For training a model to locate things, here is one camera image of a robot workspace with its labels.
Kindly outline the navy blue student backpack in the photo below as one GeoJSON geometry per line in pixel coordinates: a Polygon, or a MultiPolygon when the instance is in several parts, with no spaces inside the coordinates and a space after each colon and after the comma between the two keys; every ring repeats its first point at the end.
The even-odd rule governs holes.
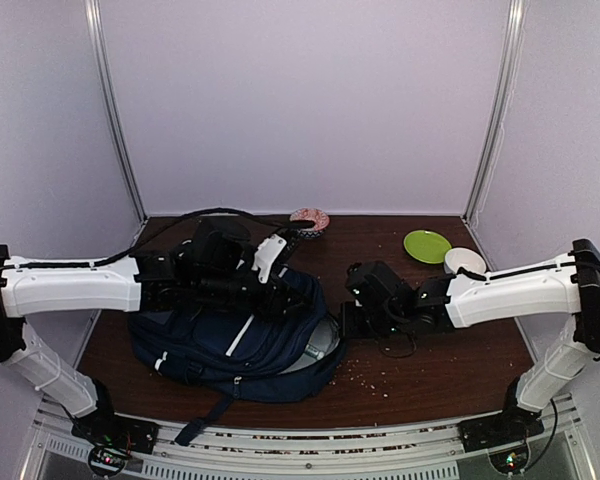
{"type": "Polygon", "coordinates": [[[310,302],[281,320],[201,306],[129,316],[132,351],[141,363],[170,380],[222,395],[179,432],[176,444],[189,445],[236,400],[299,402],[332,380],[347,344],[329,315],[319,280],[289,268],[281,279],[310,302]]]}

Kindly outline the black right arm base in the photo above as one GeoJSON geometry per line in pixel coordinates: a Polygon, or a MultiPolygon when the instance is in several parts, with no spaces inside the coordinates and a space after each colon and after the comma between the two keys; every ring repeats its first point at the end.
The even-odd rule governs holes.
{"type": "Polygon", "coordinates": [[[544,432],[544,425],[540,413],[520,408],[515,390],[509,389],[501,412],[463,420],[458,424],[458,432],[464,451],[474,452],[539,435],[544,432]]]}

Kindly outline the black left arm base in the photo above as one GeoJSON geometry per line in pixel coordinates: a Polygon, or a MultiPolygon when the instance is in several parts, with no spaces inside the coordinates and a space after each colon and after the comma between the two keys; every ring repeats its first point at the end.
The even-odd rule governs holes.
{"type": "Polygon", "coordinates": [[[98,380],[94,384],[96,409],[85,416],[71,417],[72,434],[88,440],[94,446],[108,447],[126,454],[151,454],[159,425],[116,414],[108,389],[98,380]]]}

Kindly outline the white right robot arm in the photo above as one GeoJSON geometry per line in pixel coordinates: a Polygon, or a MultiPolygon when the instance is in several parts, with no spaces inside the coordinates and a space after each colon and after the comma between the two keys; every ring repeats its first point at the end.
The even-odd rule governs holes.
{"type": "Polygon", "coordinates": [[[510,317],[564,313],[568,320],[543,360],[509,386],[493,419],[499,440],[515,440],[565,385],[600,358],[600,252],[588,239],[553,259],[475,273],[464,267],[412,288],[385,262],[356,263],[338,322],[348,339],[452,332],[510,317]]]}

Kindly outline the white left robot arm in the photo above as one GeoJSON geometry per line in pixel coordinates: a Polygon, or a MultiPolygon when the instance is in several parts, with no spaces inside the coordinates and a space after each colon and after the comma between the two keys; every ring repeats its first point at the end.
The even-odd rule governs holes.
{"type": "Polygon", "coordinates": [[[135,245],[104,259],[42,261],[12,256],[0,244],[0,364],[14,368],[53,397],[103,444],[124,433],[107,388],[81,374],[27,325],[44,312],[116,310],[162,312],[190,304],[277,318],[307,305],[276,269],[306,220],[271,222],[258,246],[232,220],[233,210],[200,212],[195,235],[166,253],[135,245]]]}

